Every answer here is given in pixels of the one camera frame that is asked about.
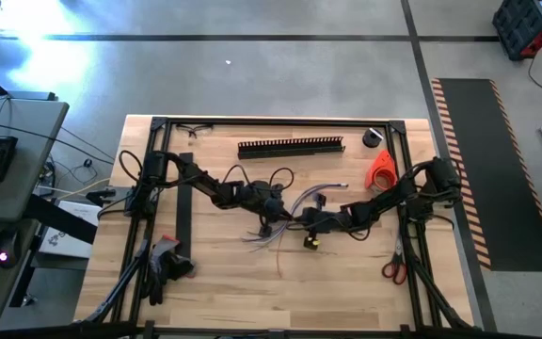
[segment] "orange and black striped tape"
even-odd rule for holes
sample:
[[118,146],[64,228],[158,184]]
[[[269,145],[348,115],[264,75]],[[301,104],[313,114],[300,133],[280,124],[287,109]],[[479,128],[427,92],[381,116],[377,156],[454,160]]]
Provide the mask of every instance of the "orange and black striped tape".
[[507,132],[509,133],[509,137],[512,139],[512,145],[514,146],[514,150],[516,151],[516,154],[518,155],[519,163],[522,166],[522,170],[524,171],[524,174],[526,175],[526,181],[528,182],[528,187],[531,189],[531,192],[533,193],[534,203],[536,203],[536,208],[538,209],[538,213],[542,219],[541,201],[538,199],[538,194],[536,194],[536,190],[534,189],[533,180],[531,179],[531,176],[528,174],[528,168],[526,167],[526,164],[524,164],[524,158],[522,158],[522,153],[519,151],[518,141],[516,140],[516,135],[514,134],[514,130],[509,121],[509,117],[507,116],[507,113],[505,112],[505,106],[503,104],[503,100],[501,99],[501,95],[499,94],[499,91],[497,90],[497,86],[495,85],[494,81],[490,80],[490,86],[493,88],[493,92],[495,93],[495,98],[497,99],[497,104],[503,114],[503,119],[505,121],[505,126],[507,127]]
[[451,121],[451,115],[449,114],[449,107],[447,106],[447,102],[444,98],[444,92],[442,91],[440,80],[432,80],[432,91],[434,91],[434,98],[437,102],[438,114],[440,115],[440,122],[442,123],[442,130],[444,132],[444,136],[447,138],[449,156],[459,167],[459,173],[461,175],[461,195],[463,197],[463,207],[466,211],[468,225],[470,225],[471,239],[473,241],[474,248],[476,249],[478,263],[480,263],[480,268],[490,269],[490,259],[488,256],[488,248],[486,247],[485,236],[482,231],[480,219],[478,218],[478,211],[476,211],[470,183],[468,182],[468,174],[466,173],[466,168],[463,164],[463,156],[459,151],[459,144],[457,143],[453,122]]

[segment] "computer mouse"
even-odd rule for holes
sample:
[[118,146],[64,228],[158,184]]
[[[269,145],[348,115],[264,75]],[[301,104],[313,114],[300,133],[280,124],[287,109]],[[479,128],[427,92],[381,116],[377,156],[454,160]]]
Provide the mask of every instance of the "computer mouse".
[[17,227],[8,227],[0,232],[0,267],[12,268],[22,256],[22,241]]

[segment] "black cable organizer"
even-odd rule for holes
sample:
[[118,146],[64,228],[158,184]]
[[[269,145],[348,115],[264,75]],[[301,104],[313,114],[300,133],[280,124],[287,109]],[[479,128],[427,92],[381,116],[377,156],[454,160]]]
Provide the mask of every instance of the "black cable organizer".
[[259,159],[280,156],[343,153],[343,137],[298,137],[289,139],[243,141],[237,144],[237,157]]

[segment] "gray desk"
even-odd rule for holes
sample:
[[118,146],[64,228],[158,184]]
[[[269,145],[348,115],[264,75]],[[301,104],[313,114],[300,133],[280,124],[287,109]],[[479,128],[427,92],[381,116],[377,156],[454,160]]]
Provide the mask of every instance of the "gray desk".
[[[58,102],[10,100],[5,103],[1,112],[0,124],[56,137],[68,108],[68,104]],[[24,258],[38,226],[35,220],[20,220],[20,218],[38,180],[40,168],[54,142],[44,137],[31,136],[1,127],[0,135],[18,138],[16,154],[10,164],[8,174],[0,183],[0,231],[9,225],[14,225],[20,229],[23,237],[21,263],[11,269],[0,267],[1,315],[16,278],[23,268]]]
[[[60,102],[12,99],[3,106],[0,124],[57,137],[68,108],[68,104]],[[54,142],[3,127],[0,127],[0,136],[18,138],[8,174],[0,183],[0,221],[18,221]]]

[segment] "black floor mat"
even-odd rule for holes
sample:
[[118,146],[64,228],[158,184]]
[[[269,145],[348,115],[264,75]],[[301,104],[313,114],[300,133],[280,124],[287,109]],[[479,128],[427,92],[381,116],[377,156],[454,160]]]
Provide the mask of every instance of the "black floor mat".
[[450,157],[461,164],[465,219],[482,268],[542,271],[542,206],[497,88],[487,79],[435,79]]

